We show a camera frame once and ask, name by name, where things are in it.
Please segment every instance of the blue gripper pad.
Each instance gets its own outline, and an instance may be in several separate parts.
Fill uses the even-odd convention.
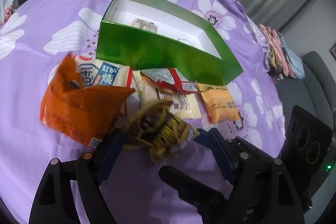
[[[97,163],[98,172],[95,177],[98,185],[109,178],[112,168],[120,155],[126,140],[125,134],[120,129],[116,129],[112,134],[113,136],[110,136],[106,140],[106,143],[103,142],[100,144],[102,147],[97,147],[97,149],[100,148],[97,155],[97,157],[100,158],[100,161]]]
[[[238,180],[236,170],[239,160],[217,128],[209,130],[208,144],[223,178],[235,185]]]

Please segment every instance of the pile of clothes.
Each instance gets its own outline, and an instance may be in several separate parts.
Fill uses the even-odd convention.
[[[260,31],[264,34],[268,45],[268,63],[271,71],[277,75],[303,79],[305,71],[302,60],[286,47],[285,40],[280,32],[271,30],[259,24]]]

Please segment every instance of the qr code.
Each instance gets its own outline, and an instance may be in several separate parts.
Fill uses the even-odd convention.
[[[92,147],[92,148],[97,148],[97,146],[101,143],[101,140],[100,139],[96,139],[96,138],[92,138],[91,139],[91,142],[89,144],[89,147]]]
[[[192,83],[182,83],[182,88],[185,91],[197,91],[197,89],[194,87]]]

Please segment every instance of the light blue cloth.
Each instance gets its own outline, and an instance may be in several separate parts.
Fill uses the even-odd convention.
[[[292,52],[289,48],[286,47],[285,40],[281,33],[278,32],[278,37],[281,42],[281,48],[283,51],[283,55],[286,58],[287,64],[291,67],[295,76],[298,79],[303,79],[305,77],[305,70],[303,69],[302,60],[298,57],[294,52]]]

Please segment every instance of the camera lens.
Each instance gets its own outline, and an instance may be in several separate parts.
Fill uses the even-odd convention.
[[[308,138],[308,129],[303,126],[302,128],[300,128],[299,133],[295,139],[295,145],[299,148],[299,150],[302,150],[306,146]]]
[[[289,126],[290,132],[293,134],[296,130],[296,120],[292,120],[290,126]]]
[[[320,155],[320,144],[318,142],[313,142],[307,152],[307,162],[309,164],[314,164]]]

